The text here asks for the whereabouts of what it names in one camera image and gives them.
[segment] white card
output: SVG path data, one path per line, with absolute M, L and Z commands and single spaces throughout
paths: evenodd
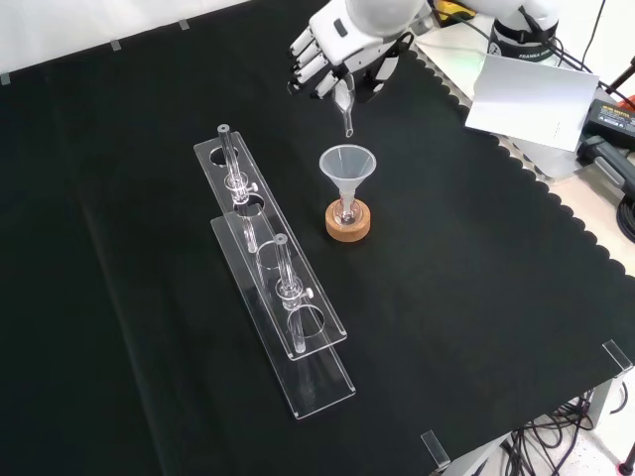
M 575 151 L 599 77 L 487 55 L 465 125 Z

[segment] black tablecloth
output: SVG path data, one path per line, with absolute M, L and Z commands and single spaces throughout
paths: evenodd
M 425 431 L 456 458 L 617 374 L 607 340 L 635 355 L 633 280 L 414 57 L 353 112 L 371 233 L 327 237 L 340 117 L 286 91 L 320 3 L 240 5 L 0 88 L 4 474 L 425 474 Z M 209 227 L 192 146 L 223 122 L 349 334 L 357 395 L 306 420 Z

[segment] clear plastic funnel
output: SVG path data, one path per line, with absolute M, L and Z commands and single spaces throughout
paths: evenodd
M 337 224 L 349 225 L 361 219 L 355 191 L 375 171 L 376 164 L 370 151 L 348 144 L 330 148 L 319 158 L 319 168 L 339 188 L 340 201 L 334 210 Z

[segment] robot finger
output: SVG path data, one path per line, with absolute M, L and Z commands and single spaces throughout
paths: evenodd
M 298 56 L 296 60 L 296 69 L 301 69 L 305 67 L 309 62 L 311 62 L 317 55 L 321 53 L 321 49 L 318 46 L 316 41 L 311 42 L 305 50 Z
M 333 74 L 333 71 L 330 71 L 324 79 L 319 82 L 316 90 L 312 93 L 312 97 L 324 99 L 324 97 L 332 91 L 338 82 L 339 78 Z
M 328 60 L 324 56 L 324 53 L 320 53 L 304 67 L 298 69 L 294 75 L 295 80 L 299 84 L 305 84 L 309 79 L 314 77 L 318 72 L 324 69 L 328 65 Z
M 316 38 L 314 37 L 311 28 L 307 28 L 302 34 L 293 42 L 289 48 L 289 56 L 291 58 L 297 57 L 305 48 Z

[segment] test tube rack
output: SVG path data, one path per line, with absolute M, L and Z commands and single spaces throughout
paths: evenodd
M 238 132 L 194 146 L 222 216 L 211 220 L 295 418 L 355 395 L 334 344 L 332 305 Z

